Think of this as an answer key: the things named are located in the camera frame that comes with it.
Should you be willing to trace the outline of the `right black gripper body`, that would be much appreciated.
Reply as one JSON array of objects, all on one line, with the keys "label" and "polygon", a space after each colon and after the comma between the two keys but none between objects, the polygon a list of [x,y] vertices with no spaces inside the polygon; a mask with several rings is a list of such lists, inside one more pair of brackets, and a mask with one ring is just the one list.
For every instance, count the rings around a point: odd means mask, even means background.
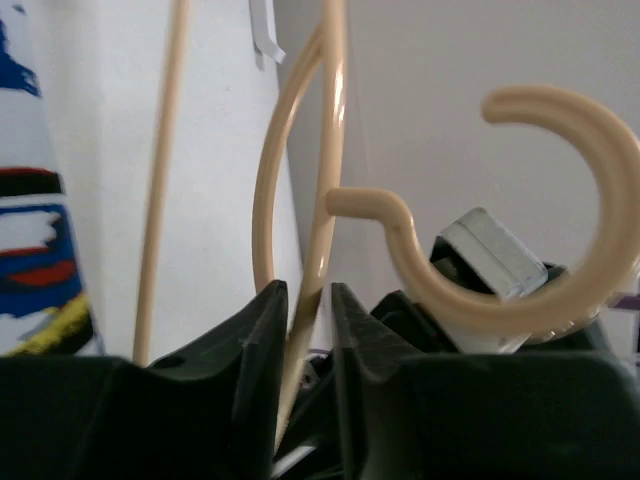
[{"label": "right black gripper body", "polygon": [[[371,315],[411,345],[425,353],[457,353],[453,336],[446,333],[425,310],[396,290],[387,294],[371,310]],[[527,344],[529,351],[611,351],[599,320],[585,329],[556,337],[549,342]],[[296,399],[289,426],[279,447],[279,457],[303,447],[326,446],[330,453],[321,463],[323,469],[339,468],[337,407],[333,355],[315,350],[306,362],[301,390]]]}]

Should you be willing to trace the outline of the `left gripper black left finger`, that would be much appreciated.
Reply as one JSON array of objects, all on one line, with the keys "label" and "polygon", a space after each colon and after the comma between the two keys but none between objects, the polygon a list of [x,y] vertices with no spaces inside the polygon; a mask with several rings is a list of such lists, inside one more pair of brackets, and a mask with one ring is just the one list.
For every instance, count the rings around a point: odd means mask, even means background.
[{"label": "left gripper black left finger", "polygon": [[142,368],[117,357],[1,362],[5,479],[267,479],[288,319],[284,281]]}]

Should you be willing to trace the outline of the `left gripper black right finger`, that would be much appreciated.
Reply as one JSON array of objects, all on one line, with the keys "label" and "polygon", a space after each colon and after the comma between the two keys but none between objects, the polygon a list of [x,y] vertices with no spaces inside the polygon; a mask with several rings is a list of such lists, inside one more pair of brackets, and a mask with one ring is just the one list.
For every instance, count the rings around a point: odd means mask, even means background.
[{"label": "left gripper black right finger", "polygon": [[635,479],[639,386],[596,352],[426,354],[331,287],[348,479]]}]

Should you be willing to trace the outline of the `blue white red patterned trousers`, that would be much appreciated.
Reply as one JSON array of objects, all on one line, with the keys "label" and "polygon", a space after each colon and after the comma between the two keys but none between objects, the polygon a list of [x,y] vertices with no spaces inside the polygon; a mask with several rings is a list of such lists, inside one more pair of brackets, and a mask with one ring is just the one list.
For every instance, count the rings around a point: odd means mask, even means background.
[{"label": "blue white red patterned trousers", "polygon": [[74,248],[28,16],[1,4],[1,353],[104,354]]}]

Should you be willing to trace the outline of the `beige plastic clothes hanger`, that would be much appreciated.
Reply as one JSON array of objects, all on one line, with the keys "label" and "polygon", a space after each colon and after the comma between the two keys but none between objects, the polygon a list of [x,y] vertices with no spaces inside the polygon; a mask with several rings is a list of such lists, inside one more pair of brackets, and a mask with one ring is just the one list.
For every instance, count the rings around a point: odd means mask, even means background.
[{"label": "beige plastic clothes hanger", "polygon": [[299,297],[287,337],[276,437],[282,438],[303,375],[339,217],[383,225],[393,264],[413,298],[435,317],[477,334],[544,336],[583,326],[639,273],[639,141],[614,113],[581,94],[548,85],[496,89],[484,99],[485,121],[522,123],[572,144],[588,164],[599,191],[596,236],[580,267],[531,296],[501,303],[445,279],[426,260],[404,200],[379,188],[340,183],[347,93],[347,16],[328,1],[282,89],[264,140],[252,214],[252,264],[257,289],[275,276],[272,228],[279,165],[299,105],[316,72],[323,75],[319,168],[310,242]]}]

